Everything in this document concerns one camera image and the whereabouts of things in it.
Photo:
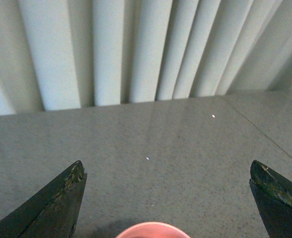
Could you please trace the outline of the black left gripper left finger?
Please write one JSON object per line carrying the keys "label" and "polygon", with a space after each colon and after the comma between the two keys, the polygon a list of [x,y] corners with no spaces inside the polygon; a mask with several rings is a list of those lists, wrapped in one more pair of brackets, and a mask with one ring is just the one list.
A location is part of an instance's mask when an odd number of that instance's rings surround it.
{"label": "black left gripper left finger", "polygon": [[86,180],[82,162],[71,164],[0,220],[0,238],[72,238]]}

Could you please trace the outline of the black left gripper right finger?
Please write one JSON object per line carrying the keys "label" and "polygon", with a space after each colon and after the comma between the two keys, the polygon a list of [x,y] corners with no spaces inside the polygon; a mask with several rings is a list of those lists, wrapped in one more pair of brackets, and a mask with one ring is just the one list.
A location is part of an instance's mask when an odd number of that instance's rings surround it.
{"label": "black left gripper right finger", "polygon": [[271,238],[292,238],[292,182],[254,160],[249,185],[262,222]]}

